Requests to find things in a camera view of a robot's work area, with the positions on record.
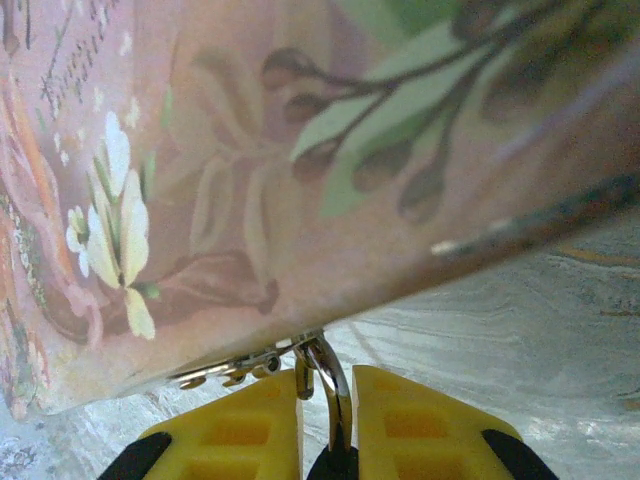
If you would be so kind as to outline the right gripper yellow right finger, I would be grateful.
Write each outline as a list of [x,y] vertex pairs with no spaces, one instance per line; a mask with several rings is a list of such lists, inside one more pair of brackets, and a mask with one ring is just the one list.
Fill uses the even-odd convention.
[[352,379],[359,480],[559,480],[494,415],[373,366]]

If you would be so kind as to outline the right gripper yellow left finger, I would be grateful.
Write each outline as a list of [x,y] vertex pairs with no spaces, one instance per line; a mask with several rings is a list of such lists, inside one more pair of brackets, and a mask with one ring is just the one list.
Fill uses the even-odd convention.
[[302,480],[301,422],[285,370],[147,429],[98,480]]

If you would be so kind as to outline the pink floral box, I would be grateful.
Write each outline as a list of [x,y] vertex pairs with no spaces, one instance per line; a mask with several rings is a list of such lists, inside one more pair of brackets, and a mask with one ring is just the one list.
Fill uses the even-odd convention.
[[640,0],[0,0],[0,400],[187,381],[640,202]]

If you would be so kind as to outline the silver metal box latch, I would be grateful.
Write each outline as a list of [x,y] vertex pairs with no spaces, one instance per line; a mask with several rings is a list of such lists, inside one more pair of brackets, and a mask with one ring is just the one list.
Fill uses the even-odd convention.
[[257,353],[178,372],[170,376],[168,382],[181,390],[190,390],[203,385],[209,377],[224,377],[225,387],[237,386],[248,376],[262,379],[278,373],[282,365],[281,357],[285,353],[285,349],[270,347]]

